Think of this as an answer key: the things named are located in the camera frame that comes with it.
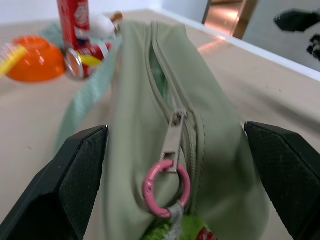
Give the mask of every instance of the teal strap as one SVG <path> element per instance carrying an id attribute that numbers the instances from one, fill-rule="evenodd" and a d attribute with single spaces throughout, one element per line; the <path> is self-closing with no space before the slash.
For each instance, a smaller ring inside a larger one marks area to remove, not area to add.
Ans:
<path id="1" fill-rule="evenodd" d="M 54 148 L 54 156 L 57 154 L 65 140 L 74 135 L 83 119 L 89 111 L 99 102 L 108 91 L 114 79 L 117 64 L 117 54 L 122 45 L 122 36 L 119 35 L 112 45 L 112 49 L 97 71 L 91 76 L 83 88 L 75 95 L 71 101 Z"/>

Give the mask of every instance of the pink carabiner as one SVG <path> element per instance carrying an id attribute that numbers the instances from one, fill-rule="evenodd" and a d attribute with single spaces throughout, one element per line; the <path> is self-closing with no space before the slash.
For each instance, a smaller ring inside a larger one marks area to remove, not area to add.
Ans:
<path id="1" fill-rule="evenodd" d="M 172 167 L 174 164 L 173 160 L 170 159 L 165 159 L 162 161 L 157 162 L 151 170 L 148 172 L 144 183 L 143 183 L 143 197 L 146 205 L 150 209 L 150 211 L 158 216 L 159 218 L 171 218 L 171 213 L 168 209 L 166 208 L 161 208 L 158 206 L 155 200 L 154 196 L 154 181 L 156 180 L 158 174 L 160 172 L 163 172 L 170 167 Z M 191 193 L 191 183 L 190 183 L 190 177 L 187 172 L 187 170 L 179 163 L 178 169 L 177 169 L 178 174 L 182 177 L 183 180 L 183 194 L 180 198 L 180 202 L 183 206 L 186 206 L 190 193 Z"/>

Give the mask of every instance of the sage green pouch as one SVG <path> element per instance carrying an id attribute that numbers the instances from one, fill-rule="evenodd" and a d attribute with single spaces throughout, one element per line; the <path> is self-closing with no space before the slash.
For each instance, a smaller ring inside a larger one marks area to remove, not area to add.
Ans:
<path id="1" fill-rule="evenodd" d="M 260 239 L 269 199 L 240 121 L 185 27 L 125 21 L 120 32 L 115 113 L 104 123 L 110 129 L 100 187 L 106 239 L 140 240 L 157 226 L 143 182 L 161 159 L 176 109 L 187 113 L 179 158 L 191 179 L 185 214 L 199 216 L 220 240 Z M 177 174 L 157 178 L 160 207 L 173 205 L 180 194 Z"/>

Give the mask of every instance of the table surface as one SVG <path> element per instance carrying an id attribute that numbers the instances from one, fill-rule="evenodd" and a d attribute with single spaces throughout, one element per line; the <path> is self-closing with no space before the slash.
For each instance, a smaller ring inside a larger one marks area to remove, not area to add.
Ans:
<path id="1" fill-rule="evenodd" d="M 128 20 L 177 21 L 144 10 L 124 14 Z M 0 27 L 0 44 L 36 34 L 50 22 Z M 263 57 L 232 45 L 223 37 L 187 27 L 217 81 L 238 113 L 241 124 L 254 121 L 279 126 L 302 135 L 320 150 L 320 83 Z M 52 159 L 53 145 L 66 108 L 84 85 L 66 74 L 45 83 L 22 84 L 8 78 L 0 81 L 0 222 L 6 217 L 33 177 Z M 96 122 L 86 121 L 84 127 Z M 98 194 L 85 239 L 103 239 L 97 215 L 102 205 Z M 264 240 L 292 239 L 275 209 Z"/>

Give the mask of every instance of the orange plastic bowl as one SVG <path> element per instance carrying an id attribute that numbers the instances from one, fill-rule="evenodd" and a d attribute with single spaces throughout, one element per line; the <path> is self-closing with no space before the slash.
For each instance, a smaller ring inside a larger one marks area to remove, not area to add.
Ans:
<path id="1" fill-rule="evenodd" d="M 28 53 L 11 69 L 7 76 L 19 82 L 43 82 L 65 72 L 65 60 L 61 51 L 40 36 L 23 36 L 13 40 Z"/>

